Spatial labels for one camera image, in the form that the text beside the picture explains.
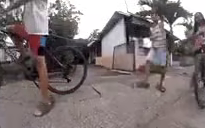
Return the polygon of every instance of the white shirt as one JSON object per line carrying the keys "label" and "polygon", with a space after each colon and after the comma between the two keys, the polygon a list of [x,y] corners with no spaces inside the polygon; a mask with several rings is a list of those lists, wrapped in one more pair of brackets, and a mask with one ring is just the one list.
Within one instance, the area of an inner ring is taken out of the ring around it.
{"label": "white shirt", "polygon": [[47,0],[32,0],[24,6],[24,24],[28,34],[48,35]]}

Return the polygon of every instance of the white wall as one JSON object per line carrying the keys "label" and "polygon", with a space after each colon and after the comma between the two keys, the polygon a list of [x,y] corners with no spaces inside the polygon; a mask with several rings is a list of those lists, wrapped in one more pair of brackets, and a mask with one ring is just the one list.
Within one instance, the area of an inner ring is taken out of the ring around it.
{"label": "white wall", "polygon": [[102,39],[102,57],[113,56],[116,45],[126,43],[126,31],[124,18]]}

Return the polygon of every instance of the red shorts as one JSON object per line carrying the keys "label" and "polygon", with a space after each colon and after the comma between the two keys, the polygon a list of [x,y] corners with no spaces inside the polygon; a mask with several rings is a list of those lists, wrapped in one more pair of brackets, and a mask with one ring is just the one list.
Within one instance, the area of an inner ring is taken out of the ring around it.
{"label": "red shorts", "polygon": [[21,40],[27,40],[31,51],[35,55],[41,55],[39,49],[40,47],[44,47],[46,43],[46,37],[44,35],[28,34],[23,24],[11,25],[8,27],[8,30],[17,35]]}

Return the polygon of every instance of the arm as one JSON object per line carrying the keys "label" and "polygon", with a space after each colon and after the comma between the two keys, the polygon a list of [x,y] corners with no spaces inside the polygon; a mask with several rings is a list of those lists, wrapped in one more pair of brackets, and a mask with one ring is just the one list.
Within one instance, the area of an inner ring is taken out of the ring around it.
{"label": "arm", "polygon": [[7,9],[5,10],[5,12],[10,12],[16,8],[19,8],[20,6],[30,2],[32,0],[17,0],[14,4],[12,4],[11,6],[7,7]]}

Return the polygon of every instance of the leg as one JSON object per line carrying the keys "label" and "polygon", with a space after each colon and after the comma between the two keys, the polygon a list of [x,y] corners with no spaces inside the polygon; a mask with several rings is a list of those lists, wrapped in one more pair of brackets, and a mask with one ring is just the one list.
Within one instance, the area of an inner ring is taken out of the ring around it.
{"label": "leg", "polygon": [[163,86],[163,82],[166,74],[166,62],[167,62],[167,51],[165,48],[158,48],[156,52],[157,58],[159,60],[159,70],[160,70],[160,81],[157,84],[157,89],[161,92],[165,92],[166,88]]}
{"label": "leg", "polygon": [[149,60],[146,61],[146,65],[145,65],[145,78],[143,79],[144,83],[148,83],[149,76],[150,76],[150,66],[151,66],[151,62]]}
{"label": "leg", "polygon": [[150,76],[150,66],[151,66],[151,61],[154,58],[154,49],[150,49],[147,58],[146,58],[146,64],[145,64],[145,77],[142,80],[142,82],[137,82],[136,85],[137,87],[143,87],[143,88],[148,88],[150,84],[148,83],[149,76]]}
{"label": "leg", "polygon": [[28,34],[25,30],[24,25],[22,24],[8,25],[7,31],[13,34],[11,36],[11,40],[15,43],[16,47],[20,50],[21,55],[23,55],[26,52],[23,46],[23,40],[28,39]]}
{"label": "leg", "polygon": [[163,82],[164,82],[165,75],[166,75],[166,67],[162,66],[160,68],[162,72],[160,74],[160,82],[157,84],[156,88],[161,92],[165,92],[166,88],[163,86]]}
{"label": "leg", "polygon": [[42,96],[42,102],[38,106],[37,110],[35,111],[35,116],[43,116],[44,114],[48,113],[51,108],[53,107],[54,101],[53,98],[50,96],[48,91],[48,71],[45,62],[44,53],[41,49],[40,44],[43,40],[42,36],[39,35],[30,35],[30,48],[37,56],[37,71],[39,74],[39,82],[40,82],[40,91]]}

